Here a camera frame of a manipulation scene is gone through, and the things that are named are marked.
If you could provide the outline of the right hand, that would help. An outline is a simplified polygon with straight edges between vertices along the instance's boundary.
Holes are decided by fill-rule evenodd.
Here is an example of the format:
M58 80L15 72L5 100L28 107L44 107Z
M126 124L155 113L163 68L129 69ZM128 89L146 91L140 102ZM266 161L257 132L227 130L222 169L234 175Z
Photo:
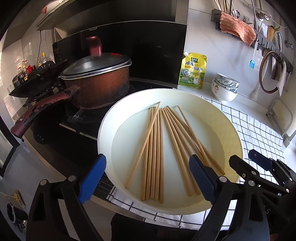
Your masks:
M277 237L278 237L278 234L274 233L274 234L270 235L269 240L270 241L275 241L277 239Z

